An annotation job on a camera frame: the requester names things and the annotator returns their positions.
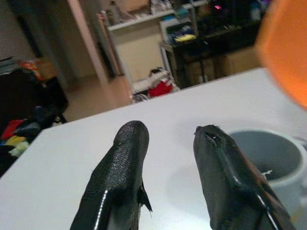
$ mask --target black desk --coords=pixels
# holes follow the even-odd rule
[[[203,38],[197,38],[193,41],[177,46],[161,43],[160,48],[162,57],[164,58],[164,63],[166,63],[167,54],[163,54],[163,50],[171,53],[175,58],[175,67],[166,69],[172,72],[175,82],[179,88],[183,89],[191,86],[185,69],[186,61],[184,59],[184,54],[186,52],[195,51],[195,53],[198,53],[195,61],[200,63],[202,77],[203,80],[206,81],[205,66],[202,64],[202,59],[212,58],[217,55],[222,55],[253,45],[256,41],[259,27],[260,22],[250,22],[227,30],[208,34]]]

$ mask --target cardboard box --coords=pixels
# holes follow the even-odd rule
[[[215,79],[214,63],[212,58],[202,60],[208,80],[212,81]],[[192,62],[187,65],[187,75],[192,85],[200,83],[201,77],[201,65],[199,62]]]
[[[144,5],[148,5],[148,0],[125,0],[126,11],[134,11]]]
[[[56,68],[47,58],[36,59],[36,66],[43,81],[57,76]]]
[[[219,56],[216,59],[218,78],[240,73],[260,66],[260,61],[253,46]]]

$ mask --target yellow cloth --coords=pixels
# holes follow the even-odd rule
[[[20,157],[24,153],[24,151],[26,151],[28,149],[28,147],[29,147],[29,143],[24,141],[24,142],[21,142],[18,145],[16,145],[16,148],[9,151],[9,153],[13,157]]]
[[[193,35],[193,34],[185,34],[185,35],[183,35],[181,37],[175,38],[175,41],[176,42],[186,42],[186,41],[189,41],[189,40],[193,40],[195,38],[196,38],[196,36]]]
[[[23,141],[25,141],[24,137],[13,136],[6,141],[5,145],[11,145],[11,146],[16,147],[16,145],[18,145],[19,143]]]

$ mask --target bottle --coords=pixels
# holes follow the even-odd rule
[[[121,23],[120,10],[115,1],[111,1],[111,11],[113,15],[113,21],[115,24]]]
[[[152,14],[156,14],[156,0],[151,0],[150,1],[151,4],[150,4],[150,11]]]
[[[167,10],[166,4],[164,2],[162,2],[162,1],[160,1],[159,3],[161,5],[161,11],[166,11]]]
[[[172,4],[169,0],[165,0],[164,3],[165,3],[165,6],[166,6],[166,9],[171,10],[173,8]]]
[[[252,21],[261,20],[261,9],[260,4],[256,1],[253,1],[250,5],[250,18]]]

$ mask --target cup rim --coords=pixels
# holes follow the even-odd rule
[[[293,172],[291,172],[290,174],[288,174],[286,176],[268,181],[270,186],[274,186],[275,188],[281,187],[281,186],[284,186],[285,183],[291,184],[291,183],[293,183],[297,180],[300,180],[300,178],[304,176],[304,173],[305,173],[304,165],[307,164],[307,151],[300,144],[300,142],[298,140],[296,140],[295,138],[293,138],[289,135],[285,135],[285,134],[276,132],[274,130],[266,129],[266,128],[238,128],[238,129],[229,130],[227,132],[227,134],[231,136],[234,133],[251,132],[251,131],[252,132],[265,132],[265,133],[274,134],[276,136],[280,136],[280,137],[290,141],[292,144],[294,144],[294,146],[298,149],[298,151],[301,154],[301,161],[300,161],[298,167]]]

